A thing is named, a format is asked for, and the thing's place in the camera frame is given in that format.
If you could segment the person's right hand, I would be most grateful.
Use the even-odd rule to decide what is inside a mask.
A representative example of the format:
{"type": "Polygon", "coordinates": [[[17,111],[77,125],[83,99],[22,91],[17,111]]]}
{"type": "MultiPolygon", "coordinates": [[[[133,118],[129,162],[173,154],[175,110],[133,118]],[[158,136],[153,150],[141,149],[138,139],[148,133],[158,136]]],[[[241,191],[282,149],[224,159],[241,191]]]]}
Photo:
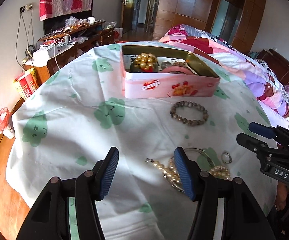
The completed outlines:
{"type": "Polygon", "coordinates": [[[289,186],[279,181],[277,185],[277,193],[275,199],[275,208],[277,211],[283,210],[286,206],[289,186]]]}

